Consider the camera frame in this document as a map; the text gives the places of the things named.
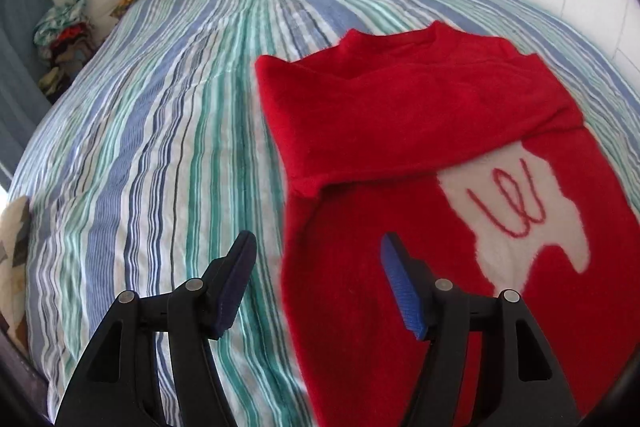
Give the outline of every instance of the curtain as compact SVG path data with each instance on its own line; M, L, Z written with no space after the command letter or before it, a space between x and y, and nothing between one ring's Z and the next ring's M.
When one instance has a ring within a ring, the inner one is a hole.
M52 0L0 0L0 185L15 168L50 104L38 89L47 67L38 60L33 29Z

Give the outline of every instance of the blue and green striped bedspread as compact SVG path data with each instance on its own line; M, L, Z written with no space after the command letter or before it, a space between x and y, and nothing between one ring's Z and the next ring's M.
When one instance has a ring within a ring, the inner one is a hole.
M295 60L349 28L390 34L436 19L540 54L640 208L638 97L580 34L521 0L140 0L42 122L11 190L32 198L30 348L51 415L117 293L171 291L249 229L257 267L213 346L223 386L241 426L315 423L279 302L286 187L253 63ZM176 424L165 336L158 350Z

